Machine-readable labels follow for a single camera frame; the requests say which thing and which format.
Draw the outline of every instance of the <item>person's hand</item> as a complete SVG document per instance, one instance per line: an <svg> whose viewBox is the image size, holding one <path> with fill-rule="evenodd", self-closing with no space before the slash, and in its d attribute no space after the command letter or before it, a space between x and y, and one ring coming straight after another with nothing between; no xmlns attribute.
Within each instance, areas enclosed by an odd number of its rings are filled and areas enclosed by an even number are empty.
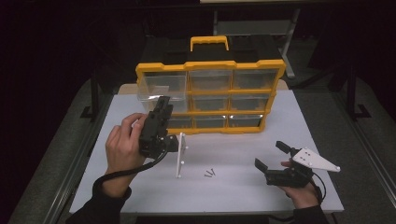
<svg viewBox="0 0 396 224"><path fill-rule="evenodd" d="M290 161L282 161L281 164L286 167L290 167ZM290 187L280 187L283 189L294 203L295 208L306 208L319 205L317 192L311 183L308 183L305 187L294 189Z"/></svg>
<svg viewBox="0 0 396 224"><path fill-rule="evenodd" d="M106 141L106 174L143 165L145 157L139 153L139 136L146 117L144 114L132 114L122 120L121 126L114 126ZM122 197L134 177L127 175L107 180L103 183L103 192L110 197Z"/></svg>

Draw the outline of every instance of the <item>white mounting plate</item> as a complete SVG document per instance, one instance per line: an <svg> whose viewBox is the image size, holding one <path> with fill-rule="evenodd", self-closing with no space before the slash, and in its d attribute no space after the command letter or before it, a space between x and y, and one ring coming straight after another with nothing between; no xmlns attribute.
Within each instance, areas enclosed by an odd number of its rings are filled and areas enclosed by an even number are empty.
<svg viewBox="0 0 396 224"><path fill-rule="evenodd" d="M178 138L178 151L177 151L177 171L176 177L181 178L181 166L184 164L184 152L188 147L186 146L186 134L180 133Z"/></svg>
<svg viewBox="0 0 396 224"><path fill-rule="evenodd" d="M315 153L311 149L305 147L292 158L294 161L300 163L303 166L313 169L327 170L333 172L340 172L341 168L325 160L319 154Z"/></svg>

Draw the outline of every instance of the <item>white bracket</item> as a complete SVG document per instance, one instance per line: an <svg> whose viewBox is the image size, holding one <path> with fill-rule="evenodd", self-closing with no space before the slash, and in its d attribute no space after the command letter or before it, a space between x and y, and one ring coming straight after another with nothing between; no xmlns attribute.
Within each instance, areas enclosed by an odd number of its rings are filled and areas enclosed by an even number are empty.
<svg viewBox="0 0 396 224"><path fill-rule="evenodd" d="M184 153L186 152L186 149L189 148L186 146L186 134L180 133L180 136L178 138L178 151L177 151L177 171L176 171L176 177L181 178L181 166L184 164Z"/></svg>
<svg viewBox="0 0 396 224"><path fill-rule="evenodd" d="M307 147L300 149L300 151L292 159L308 168L333 172L341 171L339 166L332 164Z"/></svg>

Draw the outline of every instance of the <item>black sleeve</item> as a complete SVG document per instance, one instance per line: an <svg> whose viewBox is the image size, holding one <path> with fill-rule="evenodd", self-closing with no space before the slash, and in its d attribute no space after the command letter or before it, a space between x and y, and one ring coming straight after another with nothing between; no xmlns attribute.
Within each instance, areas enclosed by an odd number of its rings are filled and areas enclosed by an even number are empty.
<svg viewBox="0 0 396 224"><path fill-rule="evenodd" d="M302 209L294 209L294 221L296 224L328 224L320 205Z"/></svg>
<svg viewBox="0 0 396 224"><path fill-rule="evenodd" d="M67 219L66 224L119 224L121 208L130 196L131 189L128 188L122 198L111 198L102 192L102 185L95 182L91 199Z"/></svg>

